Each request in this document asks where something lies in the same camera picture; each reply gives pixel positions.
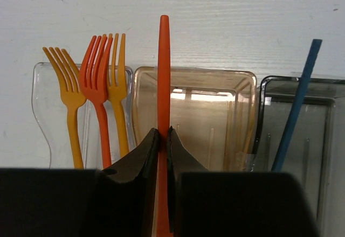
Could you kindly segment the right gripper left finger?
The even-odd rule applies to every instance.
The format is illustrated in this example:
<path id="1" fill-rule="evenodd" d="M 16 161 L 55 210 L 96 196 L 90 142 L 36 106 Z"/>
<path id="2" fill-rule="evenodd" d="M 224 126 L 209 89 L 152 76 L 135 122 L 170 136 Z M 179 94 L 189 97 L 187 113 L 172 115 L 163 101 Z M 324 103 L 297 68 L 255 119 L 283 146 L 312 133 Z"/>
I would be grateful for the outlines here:
<path id="1" fill-rule="evenodd" d="M 1 236 L 151 236 L 159 134 L 103 169 L 1 169 Z"/>

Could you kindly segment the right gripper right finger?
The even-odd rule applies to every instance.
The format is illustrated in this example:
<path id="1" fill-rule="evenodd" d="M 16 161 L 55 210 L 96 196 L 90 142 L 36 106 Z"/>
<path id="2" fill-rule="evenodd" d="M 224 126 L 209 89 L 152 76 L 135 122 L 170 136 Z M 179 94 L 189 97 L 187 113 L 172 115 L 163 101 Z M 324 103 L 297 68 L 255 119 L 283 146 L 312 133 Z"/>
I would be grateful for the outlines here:
<path id="1" fill-rule="evenodd" d="M 169 129 L 168 214 L 174 236 L 318 236 L 290 174 L 207 170 Z"/>

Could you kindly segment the blue chopstick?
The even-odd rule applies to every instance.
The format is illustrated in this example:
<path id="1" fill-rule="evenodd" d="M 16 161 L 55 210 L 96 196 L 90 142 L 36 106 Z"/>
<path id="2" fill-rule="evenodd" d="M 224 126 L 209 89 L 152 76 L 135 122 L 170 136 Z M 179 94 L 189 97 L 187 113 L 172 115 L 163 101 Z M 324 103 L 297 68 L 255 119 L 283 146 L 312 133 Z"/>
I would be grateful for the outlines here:
<path id="1" fill-rule="evenodd" d="M 299 84 L 296 89 L 295 98 L 292 103 L 289 116 L 282 133 L 282 137 L 275 155 L 271 172 L 280 172 L 285 161 L 287 150 L 291 142 L 293 132 L 300 114 L 300 110 L 307 93 L 311 75 L 318 57 L 319 50 L 322 45 L 322 39 L 313 39 L 310 45 L 309 53 L 302 71 L 302 75 L 298 80 Z"/>

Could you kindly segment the red-orange knife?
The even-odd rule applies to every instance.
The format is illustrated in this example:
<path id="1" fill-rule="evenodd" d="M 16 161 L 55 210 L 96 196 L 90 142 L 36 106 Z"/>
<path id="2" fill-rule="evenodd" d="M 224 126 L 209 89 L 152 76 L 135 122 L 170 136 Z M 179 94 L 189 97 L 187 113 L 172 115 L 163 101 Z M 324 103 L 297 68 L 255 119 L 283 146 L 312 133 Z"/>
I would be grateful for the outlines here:
<path id="1" fill-rule="evenodd" d="M 157 62 L 157 125 L 160 150 L 157 168 L 157 236 L 173 236 L 168 216 L 168 156 L 167 138 L 170 128 L 170 26 L 169 16 L 160 18 Z"/>

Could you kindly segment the yellow-orange fork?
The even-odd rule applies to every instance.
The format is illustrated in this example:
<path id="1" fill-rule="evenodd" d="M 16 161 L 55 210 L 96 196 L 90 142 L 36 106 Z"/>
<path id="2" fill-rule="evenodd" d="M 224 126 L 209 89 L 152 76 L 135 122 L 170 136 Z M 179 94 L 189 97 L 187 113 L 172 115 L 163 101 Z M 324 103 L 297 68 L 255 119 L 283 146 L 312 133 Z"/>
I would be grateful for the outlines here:
<path id="1" fill-rule="evenodd" d="M 120 47 L 118 47 L 119 34 L 115 34 L 113 52 L 107 75 L 108 101 L 111 103 L 118 131 L 119 153 L 122 158 L 129 153 L 128 137 L 126 129 L 125 112 L 122 100 L 127 97 L 126 82 L 126 34 L 121 35 Z"/>
<path id="2" fill-rule="evenodd" d="M 84 164 L 78 135 L 78 109 L 86 103 L 86 97 L 78 83 L 79 69 L 65 49 L 43 47 L 43 51 L 56 73 L 60 98 L 67 108 L 66 121 L 73 165 L 76 169 L 82 169 Z"/>

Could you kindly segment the red-orange fork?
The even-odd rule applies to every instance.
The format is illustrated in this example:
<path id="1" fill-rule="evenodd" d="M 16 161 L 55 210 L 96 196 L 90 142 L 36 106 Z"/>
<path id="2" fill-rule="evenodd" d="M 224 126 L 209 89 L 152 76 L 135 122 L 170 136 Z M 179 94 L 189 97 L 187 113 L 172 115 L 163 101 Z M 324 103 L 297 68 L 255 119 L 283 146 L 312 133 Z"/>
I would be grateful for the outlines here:
<path id="1" fill-rule="evenodd" d="M 111 165 L 108 117 L 104 103 L 108 100 L 107 70 L 113 35 L 93 36 L 81 63 L 79 85 L 95 108 L 99 122 L 102 165 Z"/>

